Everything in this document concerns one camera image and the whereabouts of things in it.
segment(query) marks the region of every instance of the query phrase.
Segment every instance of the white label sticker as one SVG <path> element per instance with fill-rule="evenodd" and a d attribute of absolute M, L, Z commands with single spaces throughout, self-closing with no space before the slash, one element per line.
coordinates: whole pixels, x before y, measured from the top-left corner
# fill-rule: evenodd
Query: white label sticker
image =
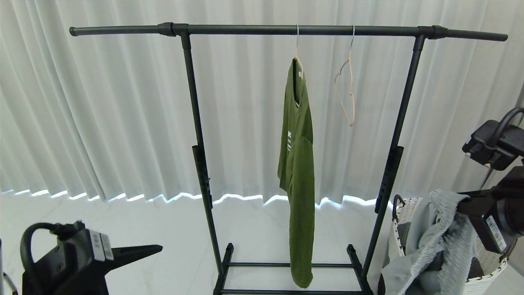
<path fill-rule="evenodd" d="M 89 230 L 91 235 L 91 245 L 93 246 L 93 257 L 98 261 L 105 261 L 104 248 L 102 246 L 102 239 L 100 233 L 94 230 Z"/>
<path fill-rule="evenodd" d="M 495 240 L 497 241 L 499 251 L 504 251 L 507 247 L 507 244 L 504 240 L 504 237 L 502 236 L 502 233 L 500 232 L 500 229 L 498 229 L 497 223 L 495 222 L 493 215 L 489 216 L 486 219 L 486 222 L 488 223 L 489 229 L 492 231 L 492 234 L 495 237 Z"/>
<path fill-rule="evenodd" d="M 102 238 L 102 246 L 104 247 L 105 258 L 107 260 L 115 260 L 113 251 L 111 250 L 111 244 L 109 243 L 109 236 L 100 234 L 100 237 Z"/>

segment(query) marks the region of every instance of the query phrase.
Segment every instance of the rack bottom crossbar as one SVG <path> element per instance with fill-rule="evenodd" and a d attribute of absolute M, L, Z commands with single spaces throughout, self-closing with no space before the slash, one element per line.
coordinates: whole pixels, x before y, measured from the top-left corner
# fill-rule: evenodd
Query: rack bottom crossbar
<path fill-rule="evenodd" d="M 278 262 L 231 262 L 233 255 L 233 244 L 229 243 L 226 248 L 224 260 L 222 260 L 222 276 L 219 276 L 213 295 L 221 294 L 338 294 L 338 295 L 373 295 L 366 278 L 362 277 L 362 265 L 353 245 L 347 246 L 347 254 L 351 259 L 350 264 L 313 264 L 315 268 L 353 268 L 360 284 L 361 291 L 316 291 L 316 290 L 243 290 L 243 289 L 224 289 L 227 272 L 229 267 L 290 267 L 289 263 Z"/>

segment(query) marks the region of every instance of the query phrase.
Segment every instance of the light blue garment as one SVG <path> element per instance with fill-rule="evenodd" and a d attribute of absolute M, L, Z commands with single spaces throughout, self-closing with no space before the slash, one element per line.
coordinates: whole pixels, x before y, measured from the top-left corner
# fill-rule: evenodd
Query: light blue garment
<path fill-rule="evenodd" d="M 462 294 L 474 256 L 475 229 L 456 208 L 467 195 L 430 192 L 409 228 L 406 256 L 382 269 L 386 295 Z"/>

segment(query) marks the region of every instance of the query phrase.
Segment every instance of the curtain fold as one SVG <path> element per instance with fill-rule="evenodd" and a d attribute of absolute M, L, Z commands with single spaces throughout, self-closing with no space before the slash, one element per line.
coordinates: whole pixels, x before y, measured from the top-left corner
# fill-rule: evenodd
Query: curtain fold
<path fill-rule="evenodd" d="M 190 24 L 442 25 L 509 34 L 504 43 L 424 44 L 400 138 L 394 192 L 477 189 L 485 167 L 461 147 L 499 120 L 524 82 L 524 3 L 513 1 L 2 1 L 0 185 L 91 198 L 200 194 L 179 38 L 72 37 L 69 27 Z M 277 165 L 296 36 L 192 35 L 213 198 L 285 194 Z M 351 36 L 299 36 L 314 132 L 315 195 L 376 198 L 413 38 L 356 36 L 355 125 L 334 92 Z M 348 112 L 350 73 L 337 82 Z"/>

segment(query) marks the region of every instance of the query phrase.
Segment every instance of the green shirt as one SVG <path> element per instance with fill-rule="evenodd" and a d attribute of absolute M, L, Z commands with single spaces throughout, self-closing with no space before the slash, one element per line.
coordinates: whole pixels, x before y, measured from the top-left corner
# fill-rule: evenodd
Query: green shirt
<path fill-rule="evenodd" d="M 288 193 L 289 254 L 293 281 L 307 288 L 313 279 L 311 259 L 315 226 L 313 127 L 303 69 L 294 58 L 288 72 L 278 177 Z"/>

